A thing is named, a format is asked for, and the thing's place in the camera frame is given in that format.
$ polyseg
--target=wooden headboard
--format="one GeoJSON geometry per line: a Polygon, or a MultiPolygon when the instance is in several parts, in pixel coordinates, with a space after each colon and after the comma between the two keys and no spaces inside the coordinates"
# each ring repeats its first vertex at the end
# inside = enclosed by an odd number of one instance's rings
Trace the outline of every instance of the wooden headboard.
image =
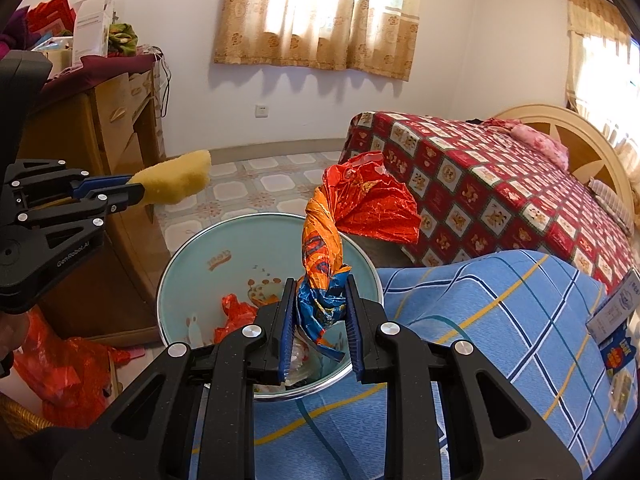
{"type": "Polygon", "coordinates": [[[615,190],[629,211],[634,210],[631,186],[618,156],[602,134],[580,115],[552,105],[524,105],[495,116],[518,119],[550,135],[569,149],[569,172],[581,183],[591,177],[615,190]]]}

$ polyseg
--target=blue plaid fabric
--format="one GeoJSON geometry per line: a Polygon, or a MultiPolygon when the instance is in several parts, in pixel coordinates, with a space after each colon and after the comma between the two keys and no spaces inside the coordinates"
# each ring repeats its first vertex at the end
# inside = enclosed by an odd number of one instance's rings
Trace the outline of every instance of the blue plaid fabric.
{"type": "MultiPolygon", "coordinates": [[[[628,366],[632,399],[622,418],[612,411],[604,364],[585,329],[590,312],[604,298],[601,283],[532,251],[378,272],[390,319],[425,340],[446,345],[460,338],[472,341],[546,420],[589,477],[638,405],[633,362],[628,366]]],[[[449,479],[437,389],[434,398],[443,478],[449,479]]],[[[363,386],[353,375],[301,400],[257,403],[256,478],[380,478],[385,417],[385,385],[363,386]]]]}

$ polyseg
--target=electrical socket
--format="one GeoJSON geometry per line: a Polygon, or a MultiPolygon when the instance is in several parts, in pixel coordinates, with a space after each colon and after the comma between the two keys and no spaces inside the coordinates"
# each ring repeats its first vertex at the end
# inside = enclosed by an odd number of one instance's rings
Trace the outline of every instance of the electrical socket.
{"type": "Polygon", "coordinates": [[[258,118],[269,117],[269,107],[265,105],[255,105],[255,116],[258,118]]]}

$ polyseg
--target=wooden cabinet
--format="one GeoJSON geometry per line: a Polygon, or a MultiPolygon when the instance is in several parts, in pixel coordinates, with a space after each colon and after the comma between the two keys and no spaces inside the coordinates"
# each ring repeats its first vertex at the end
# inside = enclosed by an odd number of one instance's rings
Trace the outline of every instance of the wooden cabinet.
{"type": "MultiPolygon", "coordinates": [[[[31,116],[18,158],[62,158],[94,175],[133,174],[164,158],[152,72],[119,75],[31,116]]],[[[38,302],[62,337],[118,346],[159,338],[156,289],[169,253],[152,206],[109,215],[102,250],[38,302]]]]}

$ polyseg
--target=desk drawer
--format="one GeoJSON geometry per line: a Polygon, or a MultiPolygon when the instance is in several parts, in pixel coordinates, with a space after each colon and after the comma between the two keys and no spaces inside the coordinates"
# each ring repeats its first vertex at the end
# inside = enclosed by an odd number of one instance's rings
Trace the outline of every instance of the desk drawer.
{"type": "Polygon", "coordinates": [[[143,103],[151,93],[151,70],[143,74],[133,74],[129,77],[131,99],[129,110],[135,121],[142,110],[143,103]]]}
{"type": "Polygon", "coordinates": [[[113,173],[133,135],[129,74],[121,74],[105,81],[94,89],[94,93],[100,123],[96,132],[98,145],[106,155],[108,168],[113,173]]]}

